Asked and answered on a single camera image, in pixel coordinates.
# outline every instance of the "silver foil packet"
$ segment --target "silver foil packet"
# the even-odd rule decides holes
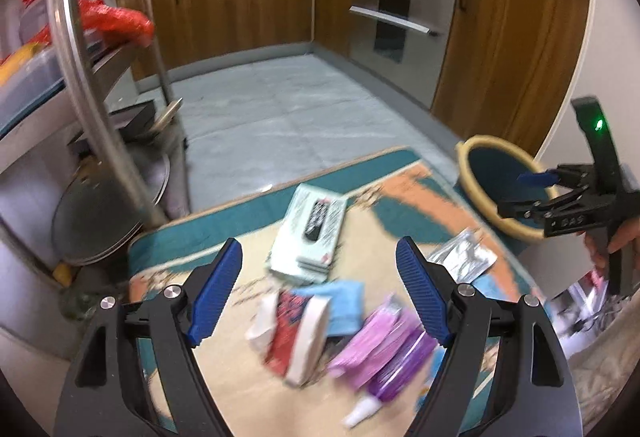
[[[443,243],[426,259],[447,268],[456,283],[471,283],[497,260],[497,256],[476,240],[469,227]]]

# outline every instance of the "patterned tablecloth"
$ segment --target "patterned tablecloth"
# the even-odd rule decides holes
[[[129,248],[131,299],[139,301],[166,285],[183,283],[194,267],[214,258],[227,237],[236,237],[244,254],[241,274],[214,334],[194,351],[210,393],[234,435],[402,436],[414,417],[428,363],[395,401],[348,431],[340,421],[357,399],[352,391],[322,373],[302,390],[286,387],[263,367],[244,340],[260,297],[277,287],[266,274],[264,261],[300,182],[349,196],[331,279],[364,282],[367,313],[391,292],[410,305],[394,261],[399,238],[410,235],[428,254],[466,227],[477,228],[481,242],[498,255],[492,268],[476,282],[485,295],[512,301],[528,292],[540,296],[526,271],[452,187],[414,152],[398,148],[242,198],[138,237]],[[152,348],[148,340],[140,340],[139,346],[154,404],[163,423],[171,428]],[[479,422],[496,355],[497,341],[488,340],[476,395],[463,428]]]

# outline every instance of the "baseboard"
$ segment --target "baseboard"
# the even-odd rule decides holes
[[[260,62],[263,60],[271,60],[274,58],[285,58],[287,56],[297,56],[307,54],[312,51],[311,42],[284,43],[281,45],[270,45],[267,47],[259,47],[258,49],[248,49],[246,51],[232,52],[215,56],[205,60],[199,60],[187,65],[181,65],[174,69],[169,69],[167,74],[172,82],[179,82],[187,78],[193,78],[201,74],[226,69],[235,65],[243,65],[246,63]],[[158,75],[148,76],[142,80],[136,81],[138,93],[142,94],[151,89],[160,86]]]
[[[427,110],[422,108],[400,89],[383,81],[368,70],[354,62],[336,54],[321,45],[312,45],[313,53],[318,58],[333,65],[339,71],[356,80],[371,94],[384,101],[404,119],[411,123],[417,130],[427,136],[445,154],[456,160],[456,144],[461,141],[449,128],[434,118]]]

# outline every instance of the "trash can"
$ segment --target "trash can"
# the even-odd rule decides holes
[[[527,152],[494,136],[473,136],[456,146],[460,176],[456,191],[488,223],[515,254],[544,238],[543,230],[531,219],[503,219],[498,201],[548,200],[558,197],[556,187],[533,188],[518,182],[525,172],[546,168]]]

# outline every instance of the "purple bottle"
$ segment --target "purple bottle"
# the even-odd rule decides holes
[[[391,361],[373,377],[367,387],[367,394],[358,401],[342,423],[353,428],[375,414],[383,403],[394,400],[422,368],[436,345],[437,341],[422,327],[415,329]]]

